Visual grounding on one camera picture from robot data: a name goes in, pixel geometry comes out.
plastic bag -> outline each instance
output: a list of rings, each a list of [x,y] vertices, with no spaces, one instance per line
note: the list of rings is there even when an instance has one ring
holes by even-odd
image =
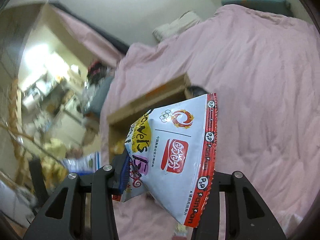
[[[179,223],[197,227],[213,178],[216,104],[216,94],[199,96],[150,110],[131,126],[130,181],[121,201],[149,191]]]
[[[94,173],[102,167],[100,152],[91,153],[80,159],[63,159],[62,162],[69,172],[76,172],[79,175]]]

metal bolt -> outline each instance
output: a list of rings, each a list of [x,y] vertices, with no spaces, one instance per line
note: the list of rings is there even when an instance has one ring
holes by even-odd
[[[69,173],[69,174],[68,174],[68,178],[69,178],[69,179],[75,179],[76,176],[77,176],[77,174],[76,174],[75,172],[72,172],[72,173]]]
[[[112,166],[111,166],[111,165],[104,165],[104,166],[103,166],[103,169],[104,169],[105,171],[111,171],[111,170],[112,170]]]
[[[236,171],[236,172],[235,172],[235,177],[238,178],[238,179],[242,178],[242,177],[243,177],[242,172]]]

bed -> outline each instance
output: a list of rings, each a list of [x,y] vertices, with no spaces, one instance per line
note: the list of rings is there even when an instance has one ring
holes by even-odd
[[[242,171],[290,236],[320,189],[319,42],[302,20],[225,5],[156,47],[133,44],[100,116],[104,163],[106,116],[187,72],[193,85],[217,93],[215,169]],[[175,220],[144,195],[114,210],[120,239],[172,238]]]

clutter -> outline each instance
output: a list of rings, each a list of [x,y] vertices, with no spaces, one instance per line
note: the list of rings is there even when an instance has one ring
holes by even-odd
[[[110,151],[114,155],[122,154],[124,150],[124,139],[117,141],[113,147],[110,148]]]
[[[56,138],[50,138],[50,143],[45,143],[44,149],[57,159],[65,158],[67,152],[67,148],[64,143]]]
[[[69,146],[66,152],[67,159],[80,159],[83,156],[83,149],[75,147],[73,145]]]
[[[102,167],[100,152],[94,152],[79,159],[64,159],[62,162],[69,172],[76,172],[78,175],[94,173]]]
[[[68,175],[61,163],[56,162],[53,158],[43,156],[41,158],[42,173],[44,175],[45,187],[55,188]]]
[[[108,94],[114,76],[114,69],[94,61],[88,69],[88,83],[82,92],[82,112],[85,116],[91,113],[100,118],[103,103]]]
[[[68,101],[73,97],[74,94],[75,93],[72,90],[69,90],[62,98],[62,104],[68,103]]]
[[[87,146],[89,144],[92,144],[92,142],[94,141],[94,138],[96,137],[96,135],[97,135],[97,133],[93,129],[87,128],[85,130],[84,137],[82,139],[81,145],[82,146]]]

